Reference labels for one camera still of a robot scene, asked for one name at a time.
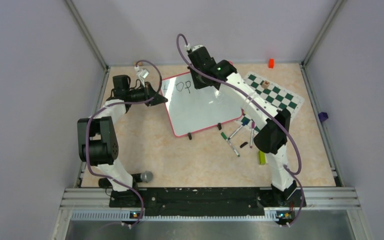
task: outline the metal floor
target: metal floor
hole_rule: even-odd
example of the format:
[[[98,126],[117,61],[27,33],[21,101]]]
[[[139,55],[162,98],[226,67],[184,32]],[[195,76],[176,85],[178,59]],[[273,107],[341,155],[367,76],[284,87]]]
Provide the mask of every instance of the metal floor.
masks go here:
[[[303,211],[291,228],[274,222],[142,222],[132,230],[107,221],[71,221],[66,240],[354,240],[345,210]]]

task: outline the blue object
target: blue object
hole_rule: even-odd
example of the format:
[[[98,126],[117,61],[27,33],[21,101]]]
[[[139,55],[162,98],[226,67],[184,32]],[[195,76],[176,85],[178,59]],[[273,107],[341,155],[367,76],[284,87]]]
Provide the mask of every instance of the blue object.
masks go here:
[[[245,125],[247,125],[248,123],[250,123],[250,120],[249,120],[249,119],[246,119],[245,121],[242,122],[242,125],[245,126]]]
[[[329,118],[328,114],[324,111],[318,114],[318,119],[320,120],[321,123],[326,121]]]

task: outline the marker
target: marker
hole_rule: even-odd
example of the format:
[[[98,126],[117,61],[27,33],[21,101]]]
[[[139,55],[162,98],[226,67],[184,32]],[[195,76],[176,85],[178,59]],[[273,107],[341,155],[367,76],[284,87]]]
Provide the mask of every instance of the marker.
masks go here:
[[[234,153],[235,153],[238,157],[240,157],[239,152],[236,151],[236,148],[232,145],[231,141],[228,140],[228,137],[225,135],[224,132],[221,132],[221,136],[224,138],[224,140],[226,140],[226,142],[229,144],[229,146],[233,149]]]
[[[253,148],[253,138],[254,138],[254,128],[255,127],[256,127],[256,122],[252,121],[252,124],[251,124],[251,140],[250,140],[250,144],[249,144],[249,148],[250,149]]]
[[[242,123],[242,125],[240,125],[231,135],[230,135],[230,137],[228,137],[227,138],[227,140],[230,140],[231,138],[233,138],[233,136],[237,133],[237,132],[239,132],[239,130],[241,130],[241,128],[243,127],[243,126],[245,126],[245,125],[247,125],[248,123],[249,123],[250,121],[248,120],[248,121],[244,121],[243,123]]]

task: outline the green marker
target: green marker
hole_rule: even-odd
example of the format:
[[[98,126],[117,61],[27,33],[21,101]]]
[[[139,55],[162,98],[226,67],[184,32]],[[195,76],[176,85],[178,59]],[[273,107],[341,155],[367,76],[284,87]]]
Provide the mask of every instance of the green marker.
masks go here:
[[[229,146],[233,149],[234,153],[235,153],[238,157],[240,157],[239,152],[236,151],[235,147],[232,145],[231,141],[228,140],[228,137],[225,135],[224,132],[221,132],[221,136],[224,138],[224,140],[226,140],[226,142],[229,144]]]

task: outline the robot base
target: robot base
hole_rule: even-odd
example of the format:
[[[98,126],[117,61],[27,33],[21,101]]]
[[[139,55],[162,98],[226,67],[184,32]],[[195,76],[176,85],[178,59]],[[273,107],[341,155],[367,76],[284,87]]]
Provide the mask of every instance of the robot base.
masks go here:
[[[301,202],[299,190],[280,205],[273,190],[260,187],[148,187],[138,191],[147,216],[263,216],[264,207],[298,207]],[[113,191],[109,206],[140,208],[141,202],[131,191]]]

